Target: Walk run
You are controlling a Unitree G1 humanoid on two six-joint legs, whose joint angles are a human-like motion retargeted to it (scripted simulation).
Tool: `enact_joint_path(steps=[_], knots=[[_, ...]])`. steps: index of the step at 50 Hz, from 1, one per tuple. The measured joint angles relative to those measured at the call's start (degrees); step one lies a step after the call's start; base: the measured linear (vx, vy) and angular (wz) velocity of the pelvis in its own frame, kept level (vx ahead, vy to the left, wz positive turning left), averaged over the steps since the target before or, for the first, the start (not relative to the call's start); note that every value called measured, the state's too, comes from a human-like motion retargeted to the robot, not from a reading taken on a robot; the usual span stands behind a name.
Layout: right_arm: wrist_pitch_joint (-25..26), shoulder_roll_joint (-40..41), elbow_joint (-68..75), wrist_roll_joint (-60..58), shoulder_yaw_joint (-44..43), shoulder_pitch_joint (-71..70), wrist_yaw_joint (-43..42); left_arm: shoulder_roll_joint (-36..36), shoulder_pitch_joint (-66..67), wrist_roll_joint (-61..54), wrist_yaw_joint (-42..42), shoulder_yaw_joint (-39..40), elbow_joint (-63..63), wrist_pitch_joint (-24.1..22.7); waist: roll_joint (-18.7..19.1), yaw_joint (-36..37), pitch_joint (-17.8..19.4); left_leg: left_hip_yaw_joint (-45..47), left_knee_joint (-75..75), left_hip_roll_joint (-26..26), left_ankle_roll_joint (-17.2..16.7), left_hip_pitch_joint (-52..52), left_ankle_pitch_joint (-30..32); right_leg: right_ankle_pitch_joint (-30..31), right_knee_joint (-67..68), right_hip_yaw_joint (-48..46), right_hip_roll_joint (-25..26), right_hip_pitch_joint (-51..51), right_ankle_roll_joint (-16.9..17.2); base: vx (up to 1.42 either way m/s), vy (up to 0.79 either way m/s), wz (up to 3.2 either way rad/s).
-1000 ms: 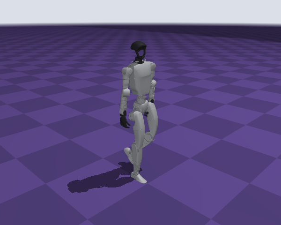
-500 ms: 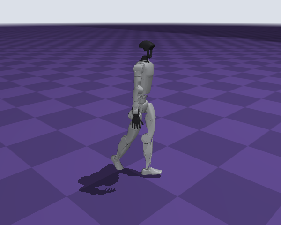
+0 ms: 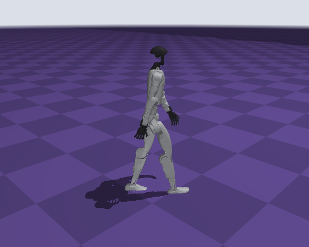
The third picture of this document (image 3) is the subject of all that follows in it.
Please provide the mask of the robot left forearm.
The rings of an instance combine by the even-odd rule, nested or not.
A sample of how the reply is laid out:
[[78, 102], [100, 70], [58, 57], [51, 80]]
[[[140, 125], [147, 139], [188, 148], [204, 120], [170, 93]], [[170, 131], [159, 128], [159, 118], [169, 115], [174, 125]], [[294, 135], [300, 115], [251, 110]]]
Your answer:
[[169, 104], [168, 104], [168, 102], [167, 102], [167, 100], [166, 100], [166, 98], [165, 98], [165, 95], [162, 96], [161, 105], [162, 105], [162, 108], [164, 108], [164, 110], [165, 110], [166, 112], [170, 111], [170, 109], [168, 108]]

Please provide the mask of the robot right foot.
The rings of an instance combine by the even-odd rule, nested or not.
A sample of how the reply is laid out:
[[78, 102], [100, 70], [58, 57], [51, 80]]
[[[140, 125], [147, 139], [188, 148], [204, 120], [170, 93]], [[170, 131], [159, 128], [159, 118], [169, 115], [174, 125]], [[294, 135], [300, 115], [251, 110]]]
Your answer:
[[[188, 187], [176, 187], [177, 190], [172, 191], [172, 189], [169, 189], [167, 193], [187, 193], [189, 192]], [[173, 189], [174, 190], [174, 189]]]

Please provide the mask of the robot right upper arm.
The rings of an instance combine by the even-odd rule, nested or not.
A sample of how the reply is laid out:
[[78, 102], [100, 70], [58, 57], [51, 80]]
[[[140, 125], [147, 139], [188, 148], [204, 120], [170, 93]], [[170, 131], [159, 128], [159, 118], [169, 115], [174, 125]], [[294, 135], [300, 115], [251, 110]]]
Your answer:
[[156, 99], [156, 102], [154, 105], [158, 104], [158, 98], [156, 97], [156, 93], [158, 92], [160, 83], [162, 81], [162, 74], [160, 72], [154, 72], [152, 74], [152, 79], [151, 79], [151, 87], [150, 87], [150, 91], [149, 91], [149, 96], [148, 99], [150, 97], [154, 97]]

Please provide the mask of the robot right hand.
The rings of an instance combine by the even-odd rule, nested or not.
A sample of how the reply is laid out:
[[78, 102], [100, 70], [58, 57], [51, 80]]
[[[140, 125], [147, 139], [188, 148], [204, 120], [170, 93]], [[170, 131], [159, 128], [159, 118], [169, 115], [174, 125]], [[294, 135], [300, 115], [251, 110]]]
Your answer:
[[[136, 133], [136, 135], [134, 136], [134, 137], [136, 137], [136, 139], [144, 139], [144, 135], [146, 134], [146, 137], [148, 136], [148, 134], [147, 134], [147, 126], [148, 126], [148, 124], [147, 124], [147, 126], [144, 126], [144, 125], [142, 125], [142, 122], [143, 122], [143, 120], [141, 120], [141, 123], [140, 123], [140, 128], [137, 130], [137, 133]], [[138, 135], [138, 136], [137, 136]], [[139, 137], [140, 136], [140, 137]], [[143, 137], [142, 137], [143, 136]]]

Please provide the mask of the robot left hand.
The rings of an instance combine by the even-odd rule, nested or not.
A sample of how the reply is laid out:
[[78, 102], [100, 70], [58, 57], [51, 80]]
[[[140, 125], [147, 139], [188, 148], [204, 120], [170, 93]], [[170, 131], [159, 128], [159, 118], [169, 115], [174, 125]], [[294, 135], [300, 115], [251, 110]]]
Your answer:
[[176, 125], [177, 125], [177, 122], [179, 123], [179, 116], [175, 113], [175, 112], [172, 112], [172, 108], [170, 106], [168, 106], [168, 108], [170, 109], [170, 111], [168, 111], [167, 113], [169, 114], [169, 118], [171, 119], [171, 125], [173, 125], [173, 122], [174, 122], [174, 125], [175, 125], [175, 122], [176, 122]]

